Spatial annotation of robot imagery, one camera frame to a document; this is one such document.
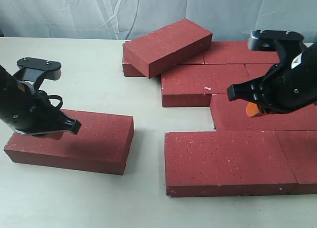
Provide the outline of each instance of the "white table surface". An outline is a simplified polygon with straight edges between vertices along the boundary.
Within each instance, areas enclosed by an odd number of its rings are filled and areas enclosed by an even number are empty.
[[[123,76],[122,43],[0,38],[0,64],[11,74],[22,57],[61,62],[61,79],[41,88],[61,95],[64,109],[135,119],[124,176],[16,164],[0,151],[0,228],[317,227],[316,195],[167,197],[164,133],[212,130],[211,113],[162,108],[158,80]],[[0,122],[1,148],[11,134]]]

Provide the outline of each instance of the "tabletop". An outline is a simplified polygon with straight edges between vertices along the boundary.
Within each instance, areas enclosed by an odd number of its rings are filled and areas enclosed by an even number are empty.
[[[212,131],[212,116],[209,108],[163,108],[158,79],[124,77],[123,42],[0,37],[0,64],[11,74],[22,57],[62,64],[60,80],[41,88],[62,96],[64,109],[135,123],[123,176],[16,164],[0,151],[1,228],[317,226],[317,195],[167,197],[164,134]],[[11,135],[0,122],[2,148]]]

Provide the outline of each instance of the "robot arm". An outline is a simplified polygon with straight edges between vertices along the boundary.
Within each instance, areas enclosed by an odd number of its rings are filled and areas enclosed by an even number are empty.
[[[253,51],[276,51],[280,63],[248,82],[227,89],[228,99],[250,102],[250,117],[287,114],[317,101],[317,43],[306,47],[304,37],[289,31],[253,31],[248,47]]]
[[[20,70],[13,76],[0,65],[0,119],[22,135],[77,134],[81,123],[60,111],[62,98],[39,89],[44,79],[60,78],[61,64],[25,57],[17,65]],[[53,106],[50,99],[60,102]]]

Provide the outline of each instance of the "white curtain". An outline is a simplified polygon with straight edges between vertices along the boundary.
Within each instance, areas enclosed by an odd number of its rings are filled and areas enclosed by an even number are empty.
[[[317,38],[315,0],[0,0],[8,37],[133,39],[187,17],[214,40],[244,40],[253,29]]]

